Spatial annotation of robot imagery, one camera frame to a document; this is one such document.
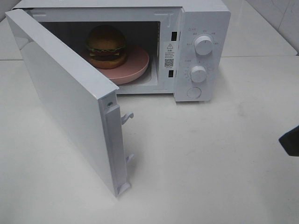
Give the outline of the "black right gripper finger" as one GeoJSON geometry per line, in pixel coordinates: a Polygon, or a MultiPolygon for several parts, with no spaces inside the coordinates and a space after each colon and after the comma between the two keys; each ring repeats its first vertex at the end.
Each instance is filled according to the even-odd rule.
{"type": "Polygon", "coordinates": [[[281,136],[279,143],[289,156],[299,157],[299,126],[281,136]]]}

